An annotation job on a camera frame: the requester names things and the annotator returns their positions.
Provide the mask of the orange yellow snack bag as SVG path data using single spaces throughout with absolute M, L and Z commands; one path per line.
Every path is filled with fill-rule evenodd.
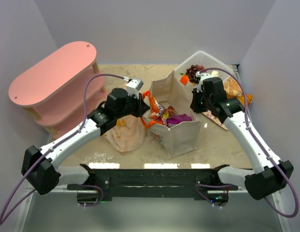
M 160 124 L 167 126 L 167 119 L 177 114 L 173 107 L 169 106 L 165 108 L 154 97 L 150 97 L 149 102 L 151 107 L 150 118 Z

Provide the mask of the canvas tote bag orange handles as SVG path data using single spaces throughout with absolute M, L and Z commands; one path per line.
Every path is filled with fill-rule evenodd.
M 141 118 L 144 127 L 155 134 L 170 158 L 195 150 L 201 128 L 201 121 L 190 108 L 193 86 L 190 82 L 184 85 L 181 78 L 179 73 L 172 71 L 167 77 L 152 81 L 149 90 L 143 93 L 146 103 L 150 102 L 150 97 L 154 97 L 162 106 L 171 106 L 177 114 L 186 114 L 192 118 L 192 121 L 184 121 L 172 127 L 155 122 L 150 110 Z

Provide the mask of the orange banana print plastic bag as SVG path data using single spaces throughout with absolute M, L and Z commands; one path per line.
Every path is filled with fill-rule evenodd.
M 144 142 L 146 130 L 139 117 L 128 115 L 117 120 L 116 125 L 103 137 L 118 152 L 130 152 Z

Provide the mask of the purple snack bag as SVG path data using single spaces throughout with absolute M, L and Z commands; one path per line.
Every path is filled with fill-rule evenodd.
M 192 121 L 192 118 L 187 114 L 173 115 L 167 118 L 167 126 L 171 128 L 182 122 L 187 122 L 187 121 Z

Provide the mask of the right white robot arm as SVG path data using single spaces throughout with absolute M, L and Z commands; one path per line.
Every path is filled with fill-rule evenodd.
M 290 161 L 282 161 L 261 138 L 245 108 L 237 98 L 227 98 L 223 81 L 219 77 L 202 78 L 193 89 L 191 109 L 196 113 L 210 111 L 219 119 L 248 156 L 252 170 L 246 171 L 230 166 L 221 168 L 217 174 L 224 184 L 245 188 L 255 200 L 261 200 L 287 185 L 294 167 Z

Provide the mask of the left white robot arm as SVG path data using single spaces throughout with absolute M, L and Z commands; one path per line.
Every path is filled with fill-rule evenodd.
M 63 174 L 60 164 L 79 147 L 104 135 L 115 127 L 117 120 L 125 116 L 142 117 L 150 109 L 142 94 L 129 94 L 123 88 L 115 88 L 107 99 L 89 113 L 79 126 L 52 143 L 26 149 L 21 173 L 40 194 L 45 195 L 59 185 Z

